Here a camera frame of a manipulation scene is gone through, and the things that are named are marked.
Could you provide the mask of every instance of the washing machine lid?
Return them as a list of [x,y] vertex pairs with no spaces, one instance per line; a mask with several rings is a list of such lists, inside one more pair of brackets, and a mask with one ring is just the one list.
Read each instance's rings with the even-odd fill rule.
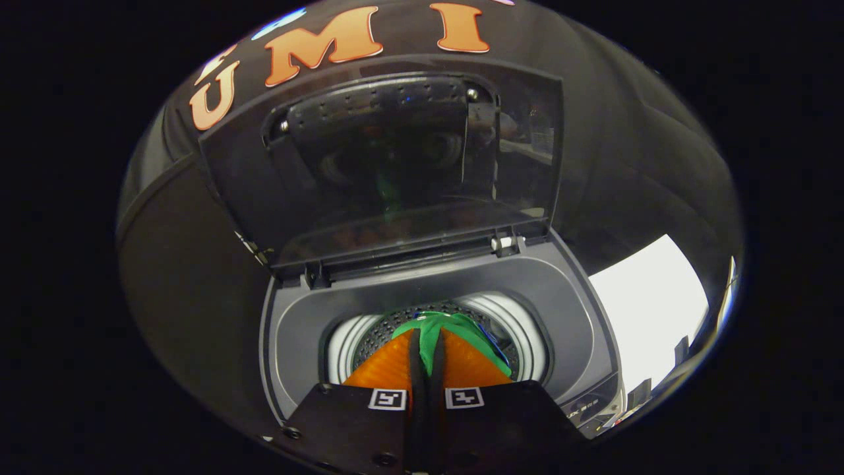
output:
[[502,233],[543,238],[560,186],[561,82],[471,70],[259,97],[201,137],[210,188],[247,247],[291,275],[456,243],[489,252]]

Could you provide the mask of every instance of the orange letter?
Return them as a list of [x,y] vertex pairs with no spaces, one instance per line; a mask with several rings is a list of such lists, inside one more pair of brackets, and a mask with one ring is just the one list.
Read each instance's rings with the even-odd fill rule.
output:
[[490,45],[480,39],[476,16],[480,10],[455,3],[432,3],[431,8],[442,15],[443,37],[436,45],[446,51],[487,52]]
[[231,54],[231,52],[233,52],[235,48],[237,48],[237,43],[235,43],[235,45],[231,48],[225,50],[224,52],[221,52],[219,55],[212,58],[211,61],[208,61],[205,64],[205,68],[203,68],[203,73],[199,74],[197,82],[193,83],[193,85],[199,85],[199,81],[205,79],[205,76],[211,74],[211,71],[214,71],[220,64],[222,64],[223,58],[229,56],[229,54]]
[[264,48],[272,50],[270,75],[265,81],[267,87],[280,85],[299,73],[299,67],[290,62],[292,56],[308,68],[318,67],[332,43],[334,52],[328,57],[332,63],[375,56],[384,51],[384,46],[372,38],[370,27],[370,18],[377,11],[378,7],[355,8],[334,17],[319,35],[297,28],[267,43]]
[[197,126],[199,130],[212,128],[231,108],[231,103],[235,100],[235,68],[240,63],[240,61],[235,61],[217,74],[219,104],[212,111],[208,109],[207,95],[211,84],[199,88],[197,93],[191,97],[188,103],[191,105],[191,112],[193,113],[193,125]]

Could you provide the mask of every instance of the green fabric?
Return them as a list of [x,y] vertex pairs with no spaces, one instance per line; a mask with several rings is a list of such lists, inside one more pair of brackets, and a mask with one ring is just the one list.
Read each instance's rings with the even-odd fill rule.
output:
[[436,340],[440,335],[440,328],[445,328],[451,333],[460,336],[467,343],[475,347],[481,354],[501,370],[506,376],[512,372],[510,367],[496,353],[495,347],[484,335],[478,324],[464,314],[443,314],[441,312],[419,312],[417,319],[410,320],[399,326],[393,333],[392,338],[403,334],[405,331],[419,329],[419,357],[422,359],[422,366],[428,376],[431,375],[434,365],[434,350]]

